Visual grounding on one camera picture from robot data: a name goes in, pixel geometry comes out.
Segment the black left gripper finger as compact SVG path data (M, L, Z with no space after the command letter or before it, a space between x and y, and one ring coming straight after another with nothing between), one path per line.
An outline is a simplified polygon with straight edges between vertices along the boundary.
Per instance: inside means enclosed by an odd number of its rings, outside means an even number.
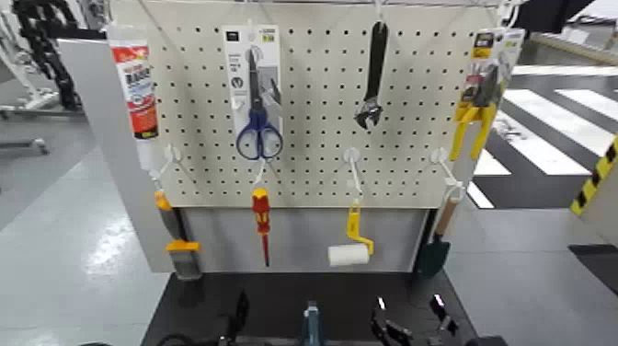
M236 301L235 312L226 317L226 328L222 336L219 337L220 345L236 345L238 334L244 329L250 303L245 290L242 290Z

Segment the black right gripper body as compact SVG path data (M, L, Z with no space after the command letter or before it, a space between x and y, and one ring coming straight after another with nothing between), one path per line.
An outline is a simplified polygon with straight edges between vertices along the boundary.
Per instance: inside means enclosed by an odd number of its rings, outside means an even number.
M475 339L432 336L413 340L412 346L475 346Z

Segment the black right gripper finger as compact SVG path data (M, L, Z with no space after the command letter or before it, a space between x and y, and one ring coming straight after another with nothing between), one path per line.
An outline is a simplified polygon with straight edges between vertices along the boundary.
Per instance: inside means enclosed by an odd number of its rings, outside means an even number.
M390 346L392 341L399 345L410 346L413 335L386 315L385 302L381 296L376 297L376 302L371 312L371 331L375 339L382 345Z
M446 332L453 338L456 337L458 334L458 324L448 314L446 305L439 294L434 294L431 297L429 307L440 322L438 331Z

